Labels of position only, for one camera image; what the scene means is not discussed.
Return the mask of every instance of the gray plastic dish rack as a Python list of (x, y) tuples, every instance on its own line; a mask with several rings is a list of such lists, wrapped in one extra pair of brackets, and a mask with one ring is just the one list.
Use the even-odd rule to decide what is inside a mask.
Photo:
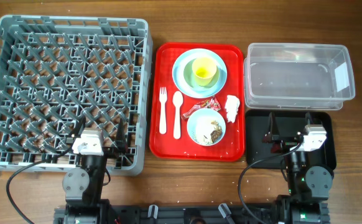
[[(108, 159), (114, 175), (144, 166), (152, 37), (142, 19), (4, 16), (0, 19), (0, 170), (18, 170), (66, 150), (77, 120), (116, 146), (124, 121), (128, 151)], [(26, 171), (66, 172), (67, 154)]]

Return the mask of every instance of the plate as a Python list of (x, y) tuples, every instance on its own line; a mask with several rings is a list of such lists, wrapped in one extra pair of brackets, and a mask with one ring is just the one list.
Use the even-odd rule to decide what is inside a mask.
[[(220, 127), (223, 130), (223, 133), (221, 134), (221, 136), (215, 141), (213, 142), (213, 144), (210, 145), (206, 145), (206, 144), (200, 144), (197, 139), (196, 139), (196, 125), (198, 123), (199, 119), (210, 119), (210, 120), (214, 120), (218, 122), (218, 125), (220, 125)], [(224, 135), (225, 135), (225, 120), (224, 118), (221, 116), (221, 114), (219, 114), (217, 111), (212, 110), (212, 109), (208, 109), (208, 108), (204, 108), (204, 109), (200, 109), (195, 111), (191, 117), (189, 117), (188, 119), (188, 123), (187, 123), (187, 131), (189, 134), (189, 137), (196, 143), (199, 144), (201, 146), (213, 146), (217, 143), (219, 143), (221, 141), (221, 139), (223, 139)]]
[[(211, 87), (194, 89), (190, 86), (184, 75), (186, 66), (198, 57), (211, 57), (217, 64), (218, 81)], [(217, 94), (225, 85), (227, 72), (224, 61), (216, 53), (207, 49), (192, 49), (184, 52), (174, 62), (172, 76), (175, 86), (185, 95), (192, 98), (208, 98)]]

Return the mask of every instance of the white plastic spoon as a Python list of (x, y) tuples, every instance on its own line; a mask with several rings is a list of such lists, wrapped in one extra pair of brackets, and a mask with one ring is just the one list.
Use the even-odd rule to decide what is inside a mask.
[(175, 106), (173, 137), (175, 139), (181, 138), (180, 107), (182, 103), (183, 103), (182, 93), (180, 91), (176, 91), (173, 96), (173, 104)]

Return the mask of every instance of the wooden table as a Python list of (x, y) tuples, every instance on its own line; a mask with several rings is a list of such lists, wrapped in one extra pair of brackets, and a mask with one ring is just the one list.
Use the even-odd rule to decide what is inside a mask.
[[(355, 73), (356, 97), (333, 119), (337, 168), (328, 201), (332, 223), (362, 223), (362, 1), (0, 1), (5, 14), (137, 17), (151, 29), (154, 48), (165, 42), (234, 44), (246, 55), (252, 42), (342, 44), (348, 47)], [(102, 198), (113, 205), (239, 204), (238, 162), (158, 159), (146, 149), (137, 177), (113, 177)], [(0, 223), (24, 223), (9, 203), (0, 172)], [(36, 223), (52, 223), (53, 210), (65, 203), (63, 173), (21, 174), (12, 183), (14, 200)], [(243, 194), (249, 202), (272, 201), (287, 194), (278, 170), (250, 170)]]

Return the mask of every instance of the candy wrapper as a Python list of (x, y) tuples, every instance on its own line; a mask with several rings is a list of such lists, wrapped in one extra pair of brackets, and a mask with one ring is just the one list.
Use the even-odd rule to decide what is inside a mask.
[(195, 104), (188, 112), (181, 115), (181, 118), (184, 120), (188, 119), (193, 114), (193, 112), (195, 112), (199, 109), (202, 109), (202, 108), (210, 108), (212, 110), (219, 111), (219, 110), (221, 110), (221, 105), (218, 102), (217, 98), (215, 96), (213, 96), (211, 99), (203, 100), (203, 101)]

